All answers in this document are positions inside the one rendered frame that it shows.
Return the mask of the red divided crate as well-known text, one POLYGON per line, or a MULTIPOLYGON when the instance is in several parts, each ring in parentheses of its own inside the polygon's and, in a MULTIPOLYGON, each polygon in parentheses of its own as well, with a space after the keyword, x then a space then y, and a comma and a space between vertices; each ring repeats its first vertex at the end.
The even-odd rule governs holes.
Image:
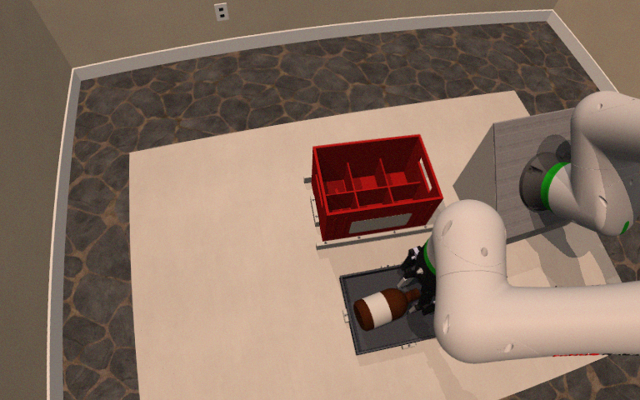
POLYGON ((312 191, 323 242, 425 226, 443 200, 420 134, 312 147, 312 191))

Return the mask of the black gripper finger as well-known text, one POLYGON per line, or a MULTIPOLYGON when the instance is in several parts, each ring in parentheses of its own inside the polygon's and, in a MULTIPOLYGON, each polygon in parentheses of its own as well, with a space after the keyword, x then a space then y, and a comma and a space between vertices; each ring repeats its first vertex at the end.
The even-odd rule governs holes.
POLYGON ((416 305, 414 305, 412 308, 410 308, 408 311, 410 313, 415 312, 415 311, 419 311, 422 309, 422 315, 425 316, 429 313, 434 312, 435 310, 435 301, 433 301, 432 304, 430 304, 430 302, 432 301, 433 295, 429 292, 427 292, 427 289, 425 287, 422 286, 421 288, 421 296, 418 300, 418 303, 416 305), (430 305, 429 305, 430 304, 430 305))
POLYGON ((404 274, 402 280, 397 285, 398 288, 408 285, 416 277, 415 270, 412 271, 411 268, 416 263, 416 258, 420 249, 421 247, 417 246, 408 250, 408 256, 401 265, 401 269, 404 271, 404 274))

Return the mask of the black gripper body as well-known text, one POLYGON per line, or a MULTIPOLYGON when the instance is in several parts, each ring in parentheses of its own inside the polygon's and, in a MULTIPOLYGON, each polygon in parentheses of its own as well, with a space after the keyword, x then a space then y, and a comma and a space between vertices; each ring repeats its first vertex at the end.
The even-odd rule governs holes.
POLYGON ((424 282, 424 281, 419 277, 419 275, 417 274, 417 267, 416 267, 416 266, 415 266, 415 275, 416 275, 416 278, 417 278, 417 280, 419 281, 419 283, 420 283, 423 287, 425 287, 429 293, 431 293, 433 296, 435 296, 435 297, 436 297, 436 292, 435 292, 435 291, 436 291, 436 288, 433 288, 433 287, 428 286, 428 285, 427 285, 427 284, 426 284, 426 283, 425 283, 425 282, 424 282), (431 290, 432 290, 432 291, 431 291, 431 290))

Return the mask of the brown bottle with white label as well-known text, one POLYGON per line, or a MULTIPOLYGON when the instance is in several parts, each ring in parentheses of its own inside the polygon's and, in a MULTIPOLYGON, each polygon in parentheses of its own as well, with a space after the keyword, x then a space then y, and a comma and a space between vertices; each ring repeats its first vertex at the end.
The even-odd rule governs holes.
POLYGON ((388 288, 355 301, 353 310, 362 330, 369 331, 402 317, 408 304, 420 296, 417 288, 405 293, 388 288))

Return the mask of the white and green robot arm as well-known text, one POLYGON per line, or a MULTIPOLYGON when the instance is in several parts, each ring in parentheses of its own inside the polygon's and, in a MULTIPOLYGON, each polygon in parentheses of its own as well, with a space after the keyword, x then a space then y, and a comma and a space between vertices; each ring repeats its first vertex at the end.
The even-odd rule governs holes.
MULTIPOLYGON (((563 157, 541 152, 523 169, 523 203, 604 236, 625 233, 640 213, 640 99, 592 93, 575 107, 570 130, 563 157)), ((472 364, 640 355, 640 280, 514 287, 505 234, 495 209, 461 200, 440 212, 417 254, 417 274, 436 288, 433 327, 448 355, 472 364)))

